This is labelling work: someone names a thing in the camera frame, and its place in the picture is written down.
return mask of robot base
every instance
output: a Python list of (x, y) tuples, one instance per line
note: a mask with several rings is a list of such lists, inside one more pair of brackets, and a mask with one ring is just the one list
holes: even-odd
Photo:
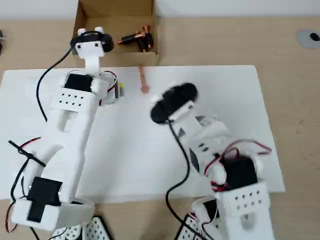
[(88, 225), (71, 226), (67, 230), (65, 227), (59, 228), (52, 237), (51, 240), (114, 240), (102, 216), (94, 216)]

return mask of black cable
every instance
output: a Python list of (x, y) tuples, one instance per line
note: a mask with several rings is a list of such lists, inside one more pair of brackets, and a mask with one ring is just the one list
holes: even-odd
[[(29, 160), (35, 160), (38, 164), (40, 164), (41, 166), (46, 166), (42, 161), (40, 161), (40, 160), (38, 160), (36, 157), (34, 157), (34, 155), (33, 154), (31, 154), (31, 153), (29, 153), (29, 152), (27, 152), (27, 151), (25, 151), (25, 150), (23, 150), (22, 149), (22, 147), (21, 146), (24, 146), (24, 145), (26, 145), (28, 142), (30, 142), (30, 141), (27, 141), (27, 142), (25, 142), (24, 144), (22, 144), (21, 146), (18, 146), (17, 144), (15, 144), (13, 141), (8, 141), (12, 146), (14, 146), (15, 148), (17, 148), (17, 150), (18, 150), (18, 152), (20, 153), (20, 154), (22, 154), (22, 155), (25, 155), (26, 157), (27, 157), (27, 160), (23, 163), (23, 165), (21, 166), (21, 168), (20, 168), (20, 170), (18, 171), (18, 173), (17, 173), (17, 175), (15, 176), (15, 179), (14, 179), (14, 181), (13, 181), (13, 184), (12, 184), (12, 187), (11, 187), (11, 190), (10, 190), (10, 195), (11, 195), (11, 198), (12, 198), (12, 205), (13, 204), (15, 204), (16, 203), (16, 198), (15, 198), (15, 194), (14, 194), (14, 192), (15, 192), (15, 189), (16, 189), (16, 186), (17, 186), (17, 184), (18, 184), (18, 181), (19, 181), (19, 178), (20, 178), (20, 176), (21, 176), (21, 174), (23, 173), (23, 171), (25, 170), (25, 168), (27, 167), (27, 165), (28, 165), (28, 163), (29, 163)], [(24, 177), (22, 177), (21, 178), (21, 189), (22, 189), (22, 194), (23, 194), (23, 196), (22, 197), (20, 197), (20, 199), (22, 199), (22, 198), (25, 198), (25, 197), (27, 197), (26, 196), (26, 194), (25, 194), (25, 189), (24, 189)], [(39, 236), (38, 236), (38, 234), (36, 233), (36, 231), (34, 230), (34, 228), (33, 227), (29, 227), (30, 228), (30, 230), (32, 231), (32, 233), (33, 233), (33, 235), (34, 235), (34, 237), (35, 237), (35, 239), (36, 240), (40, 240), (40, 238), (39, 238)]]
[(26, 193), (25, 193), (25, 189), (24, 189), (24, 179), (25, 179), (25, 177), (23, 176), (21, 178), (21, 189), (22, 189), (23, 197), (26, 197)]
[(172, 215), (184, 226), (186, 227), (187, 229), (189, 229), (191, 232), (193, 232), (196, 236), (198, 236), (199, 238), (203, 239), (203, 240), (207, 240), (205, 237), (203, 237), (200, 233), (196, 232), (195, 230), (193, 230), (189, 225), (187, 225), (175, 212), (175, 210), (172, 208), (170, 202), (169, 202), (169, 194), (171, 191), (173, 191), (174, 189), (180, 187), (181, 185), (183, 185), (187, 179), (189, 178), (189, 175), (190, 175), (190, 163), (189, 163), (189, 159), (188, 159), (188, 155), (184, 149), (184, 147), (182, 146), (180, 140), (179, 140), (179, 137), (176, 135), (175, 131), (174, 131), (174, 128), (172, 127), (172, 122), (170, 120), (167, 121), (168, 122), (168, 125), (170, 127), (170, 130), (171, 130), (171, 133), (176, 141), (176, 143), (178, 144), (178, 146), (180, 147), (182, 153), (183, 153), (183, 156), (184, 156), (184, 159), (185, 159), (185, 162), (186, 162), (186, 174), (185, 174), (185, 177), (183, 178), (183, 180), (181, 180), (180, 182), (178, 182), (177, 184), (175, 184), (174, 186), (172, 186), (165, 194), (165, 203), (166, 203), (166, 206), (168, 207), (169, 211), (172, 213)]
[(31, 232), (33, 233), (35, 239), (36, 239), (36, 240), (40, 240), (38, 234), (36, 233), (36, 231), (34, 230), (34, 228), (33, 228), (32, 226), (30, 227), (30, 230), (31, 230)]
[(40, 77), (40, 79), (39, 79), (39, 81), (38, 81), (38, 83), (37, 83), (37, 85), (36, 85), (36, 91), (35, 91), (36, 101), (38, 102), (40, 111), (41, 111), (41, 113), (42, 113), (42, 116), (43, 116), (45, 122), (48, 121), (48, 118), (47, 118), (47, 116), (46, 116), (46, 114), (45, 114), (44, 108), (42, 107), (42, 104), (41, 104), (40, 98), (39, 98), (39, 88), (40, 88), (40, 84), (41, 84), (42, 80), (44, 79), (44, 77), (47, 75), (47, 73), (48, 73), (51, 69), (53, 69), (55, 66), (57, 66), (59, 63), (61, 63), (63, 60), (65, 60), (66, 57), (69, 55), (69, 53), (71, 53), (71, 51), (72, 51), (72, 47), (70, 47), (70, 49), (63, 55), (62, 58), (60, 58), (59, 61), (57, 61), (55, 64), (53, 64), (51, 67), (49, 67), (49, 68), (42, 74), (42, 76)]
[(14, 182), (12, 184), (12, 187), (11, 187), (11, 191), (10, 191), (10, 195), (11, 195), (11, 198), (12, 198), (12, 201), (15, 203), (16, 202), (16, 198), (15, 198), (15, 195), (14, 195), (14, 192), (15, 192), (15, 189), (16, 189), (16, 186), (17, 186), (17, 183), (19, 181), (19, 178), (21, 176), (21, 174), (23, 173), (23, 171), (25, 170), (28, 162), (29, 162), (29, 158), (23, 163), (22, 167), (20, 168), (18, 174), (15, 176), (15, 179), (14, 179)]
[(52, 236), (52, 237), (50, 237), (48, 240), (52, 240), (52, 239), (54, 239), (54, 238), (57, 238), (57, 237), (62, 236), (62, 235), (67, 231), (67, 229), (68, 229), (68, 227), (66, 227), (65, 230), (64, 230), (62, 233), (60, 233), (60, 234), (58, 234), (58, 235), (55, 235), (55, 236)]

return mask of perforated plate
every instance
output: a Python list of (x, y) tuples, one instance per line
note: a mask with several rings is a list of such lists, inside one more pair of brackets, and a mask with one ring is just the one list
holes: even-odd
[[(65, 229), (65, 227), (62, 227), (55, 230), (52, 236), (61, 234)], [(82, 227), (80, 225), (68, 227), (64, 234), (52, 240), (113, 240), (101, 216), (94, 216), (92, 218), (90, 224), (86, 227), (86, 234), (81, 230)]]
[(101, 216), (94, 216), (86, 230), (88, 240), (113, 240)]
[[(192, 219), (188, 214), (184, 217), (184, 222), (193, 230), (200, 233), (201, 227), (198, 226), (198, 222)], [(195, 234), (192, 231), (190, 231), (187, 227), (181, 224), (174, 240), (201, 240), (201, 238), (195, 236)]]

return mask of wire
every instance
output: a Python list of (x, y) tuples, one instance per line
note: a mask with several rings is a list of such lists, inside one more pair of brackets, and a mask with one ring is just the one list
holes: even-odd
[(33, 233), (35, 239), (36, 240), (40, 240), (40, 238), (39, 238), (38, 234), (36, 233), (35, 229), (32, 226), (30, 226), (29, 228), (30, 228), (31, 232)]
[[(238, 157), (240, 155), (240, 151), (237, 147), (233, 147), (236, 144), (239, 143), (253, 143), (258, 145), (259, 147), (265, 149), (265, 151), (259, 151), (257, 152), (258, 155), (269, 155), (272, 152), (272, 149), (266, 145), (263, 145), (262, 143), (256, 141), (256, 140), (252, 140), (252, 139), (239, 139), (239, 140), (235, 140), (233, 142), (231, 142), (228, 146), (226, 146), (226, 148), (224, 149), (223, 153), (221, 155), (217, 154), (217, 156), (215, 156), (215, 158), (209, 162), (209, 164), (205, 167), (204, 169), (204, 175), (206, 177), (208, 177), (207, 172), (209, 170), (209, 168), (216, 162), (216, 161), (220, 161), (221, 159), (223, 159), (225, 157), (226, 154), (236, 150), (236, 157)], [(219, 188), (213, 188), (212, 190), (214, 190), (215, 192), (222, 192), (225, 190), (225, 188), (228, 186), (228, 184), (224, 184), (224, 186), (219, 187)]]
[(172, 208), (170, 202), (169, 202), (169, 194), (171, 193), (171, 191), (173, 191), (174, 189), (180, 187), (181, 185), (183, 185), (187, 179), (189, 178), (189, 175), (190, 175), (190, 163), (189, 163), (189, 159), (188, 159), (188, 155), (184, 149), (184, 147), (182, 146), (180, 140), (179, 140), (179, 137), (176, 135), (173, 127), (172, 127), (172, 123), (171, 121), (168, 119), (167, 120), (168, 122), (168, 125), (169, 125), (169, 128), (171, 130), (171, 133), (176, 141), (176, 143), (178, 144), (178, 146), (180, 147), (182, 153), (183, 153), (183, 156), (184, 156), (184, 159), (185, 159), (185, 162), (186, 162), (186, 174), (185, 174), (185, 177), (183, 178), (183, 180), (181, 180), (180, 182), (178, 182), (177, 184), (175, 184), (174, 186), (172, 186), (171, 188), (169, 188), (169, 190), (166, 192), (165, 194), (165, 203), (166, 203), (166, 206), (168, 207), (169, 211), (172, 213), (172, 215), (184, 226), (186, 227), (187, 229), (189, 229), (191, 232), (193, 232), (196, 236), (198, 236), (199, 238), (203, 239), (203, 240), (207, 240), (205, 237), (203, 237), (200, 233), (196, 232), (195, 230), (193, 230), (189, 225), (187, 225), (178, 215), (177, 213), (175, 212), (175, 210)]
[(101, 72), (101, 73), (99, 74), (99, 76), (101, 76), (101, 75), (103, 75), (103, 74), (105, 74), (105, 73), (110, 73), (110, 74), (112, 74), (112, 75), (115, 77), (114, 82), (113, 82), (113, 85), (108, 88), (108, 93), (109, 93), (109, 92), (116, 86), (116, 84), (118, 83), (118, 77), (117, 77), (117, 75), (116, 75), (113, 71), (109, 71), (109, 70), (106, 70), (106, 71)]
[(39, 140), (40, 138), (41, 138), (40, 136), (35, 137), (35, 138), (32, 138), (31, 140), (26, 141), (24, 144), (22, 144), (22, 145), (20, 146), (20, 148), (23, 149), (23, 148), (24, 148), (25, 146), (27, 146), (28, 144), (33, 143), (33, 142)]
[(40, 79), (38, 80), (38, 83), (37, 83), (37, 85), (36, 85), (36, 91), (35, 91), (36, 101), (38, 102), (40, 111), (41, 111), (41, 113), (42, 113), (42, 116), (43, 116), (45, 122), (48, 121), (48, 118), (47, 118), (47, 116), (46, 116), (46, 114), (45, 114), (44, 108), (42, 107), (42, 104), (41, 104), (40, 98), (39, 98), (40, 84), (41, 84), (42, 80), (44, 79), (44, 77), (47, 75), (47, 73), (48, 73), (51, 69), (53, 69), (55, 66), (57, 66), (59, 63), (61, 63), (63, 60), (65, 60), (66, 57), (69, 55), (69, 53), (71, 53), (71, 51), (72, 51), (72, 47), (69, 48), (69, 50), (63, 55), (62, 58), (60, 58), (59, 61), (57, 61), (55, 64), (53, 64), (51, 67), (49, 67), (49, 68), (42, 74), (42, 76), (40, 77)]
[(211, 237), (211, 236), (208, 234), (208, 232), (206, 231), (205, 225), (212, 223), (212, 222), (217, 218), (217, 215), (218, 215), (218, 200), (216, 199), (215, 202), (216, 202), (216, 208), (215, 208), (214, 217), (213, 217), (210, 221), (208, 221), (208, 222), (203, 222), (203, 223), (201, 224), (202, 230), (204, 231), (204, 233), (205, 233), (211, 240), (214, 240), (214, 239), (213, 239), (213, 237)]
[[(99, 76), (101, 76), (101, 75), (103, 75), (105, 73), (110, 73), (115, 77), (113, 85), (108, 88), (107, 93), (109, 93), (114, 88), (116, 88), (115, 91), (117, 92), (117, 89), (118, 89), (118, 77), (117, 77), (117, 75), (113, 71), (106, 70), (106, 71), (100, 72)], [(99, 101), (99, 106), (102, 106), (102, 99)]]
[[(18, 152), (19, 153), (22, 153), (22, 148), (24, 148), (25, 146), (27, 146), (28, 144), (32, 143), (32, 142), (35, 142), (37, 140), (39, 140), (41, 137), (35, 137), (33, 139), (30, 139), (29, 141), (26, 141), (25, 143), (23, 143), (21, 146), (18, 147)], [(22, 167), (20, 168), (18, 174), (16, 175), (14, 181), (13, 181), (13, 184), (12, 184), (12, 187), (11, 187), (11, 191), (10, 191), (10, 195), (11, 195), (11, 198), (12, 198), (12, 203), (9, 205), (9, 207), (7, 208), (7, 211), (6, 211), (6, 215), (5, 215), (5, 230), (7, 233), (12, 233), (14, 230), (16, 230), (16, 228), (18, 227), (18, 224), (15, 224), (15, 226), (13, 227), (12, 230), (10, 230), (10, 211), (12, 209), (12, 207), (15, 205), (16, 203), (16, 198), (15, 198), (15, 195), (14, 195), (14, 192), (15, 192), (15, 188), (17, 186), (17, 183), (19, 181), (19, 178), (21, 176), (21, 174), (23, 173), (23, 171), (25, 170), (26, 166), (28, 165), (28, 162), (29, 162), (30, 158), (28, 157), (27, 160), (24, 162), (24, 164), (22, 165)], [(21, 189), (22, 189), (22, 194), (23, 196), (20, 197), (19, 199), (22, 199), (22, 198), (26, 198), (26, 194), (25, 194), (25, 190), (24, 190), (24, 177), (21, 178)], [(30, 227), (34, 237), (36, 238), (36, 240), (40, 240), (39, 239), (39, 236), (37, 235), (36, 231)]]
[(65, 230), (64, 230), (62, 233), (60, 233), (60, 234), (58, 234), (58, 235), (55, 235), (55, 236), (52, 236), (52, 237), (50, 237), (48, 240), (52, 240), (52, 239), (54, 239), (54, 238), (57, 238), (57, 237), (62, 236), (62, 235), (67, 231), (67, 229), (68, 229), (68, 227), (66, 227)]

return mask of mounting hole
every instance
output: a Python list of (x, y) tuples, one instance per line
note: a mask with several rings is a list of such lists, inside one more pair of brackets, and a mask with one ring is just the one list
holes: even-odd
[(319, 42), (320, 41), (320, 36), (318, 34), (316, 34), (315, 32), (310, 34), (310, 38), (315, 42)]

